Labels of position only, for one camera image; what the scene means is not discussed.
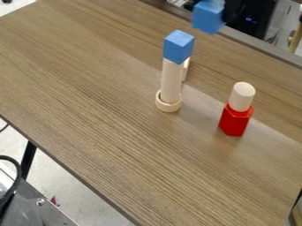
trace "white cylinder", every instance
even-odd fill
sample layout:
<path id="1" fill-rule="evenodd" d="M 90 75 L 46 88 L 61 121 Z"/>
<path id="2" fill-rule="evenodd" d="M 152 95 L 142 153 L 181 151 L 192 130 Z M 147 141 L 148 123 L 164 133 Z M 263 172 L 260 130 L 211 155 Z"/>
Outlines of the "white cylinder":
<path id="1" fill-rule="evenodd" d="M 188 70 L 189 70 L 189 64 L 190 64 L 190 57 L 188 57 L 184 62 L 183 81 L 185 81 L 185 79 L 186 79 L 186 74 L 188 73 Z"/>
<path id="2" fill-rule="evenodd" d="M 170 60 L 162 62 L 161 100 L 165 103 L 178 102 L 181 94 L 181 85 L 184 63 L 175 64 Z"/>
<path id="3" fill-rule="evenodd" d="M 229 105 L 236 111 L 247 111 L 252 105 L 255 94 L 256 90 L 251 84 L 243 81 L 238 82 L 230 94 Z"/>

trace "metal table leg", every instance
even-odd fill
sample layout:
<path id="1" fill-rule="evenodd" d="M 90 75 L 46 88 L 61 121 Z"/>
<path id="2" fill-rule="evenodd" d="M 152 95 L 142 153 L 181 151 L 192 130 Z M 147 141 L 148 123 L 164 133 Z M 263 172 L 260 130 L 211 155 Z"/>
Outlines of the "metal table leg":
<path id="1" fill-rule="evenodd" d="M 27 179 L 30 167 L 32 166 L 34 154 L 37 147 L 30 141 L 27 142 L 26 150 L 21 162 L 22 178 Z"/>

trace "red block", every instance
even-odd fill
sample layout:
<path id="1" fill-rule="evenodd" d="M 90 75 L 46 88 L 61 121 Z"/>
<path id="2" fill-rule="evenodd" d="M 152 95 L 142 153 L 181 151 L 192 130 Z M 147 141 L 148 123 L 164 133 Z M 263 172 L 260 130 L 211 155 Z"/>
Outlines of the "red block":
<path id="1" fill-rule="evenodd" d="M 227 103 L 219 122 L 219 127 L 229 136 L 242 136 L 253 114 L 253 106 L 245 112 L 237 112 Z"/>

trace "blue block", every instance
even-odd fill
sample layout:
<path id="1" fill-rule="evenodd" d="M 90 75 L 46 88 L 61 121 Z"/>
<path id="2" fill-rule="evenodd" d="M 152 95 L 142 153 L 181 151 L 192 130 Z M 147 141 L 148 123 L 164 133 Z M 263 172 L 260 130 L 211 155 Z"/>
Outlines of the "blue block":
<path id="1" fill-rule="evenodd" d="M 225 23 L 222 21 L 223 6 L 213 0 L 199 2 L 194 6 L 192 25 L 201 31 L 216 34 Z"/>
<path id="2" fill-rule="evenodd" d="M 172 32 L 163 41 L 163 58 L 182 64 L 192 54 L 194 39 L 180 30 Z"/>

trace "wood grain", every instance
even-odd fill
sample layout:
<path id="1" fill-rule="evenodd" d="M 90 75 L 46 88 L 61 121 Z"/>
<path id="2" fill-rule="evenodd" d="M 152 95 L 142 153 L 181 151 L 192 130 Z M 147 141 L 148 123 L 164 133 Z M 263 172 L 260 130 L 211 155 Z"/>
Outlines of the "wood grain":
<path id="1" fill-rule="evenodd" d="M 0 114 L 138 225 L 283 225 L 302 183 L 301 71 L 189 26 L 136 0 L 40 0 L 0 21 Z M 177 28 L 197 43 L 183 107 L 165 114 Z M 240 80 L 258 89 L 255 119 L 227 137 Z"/>

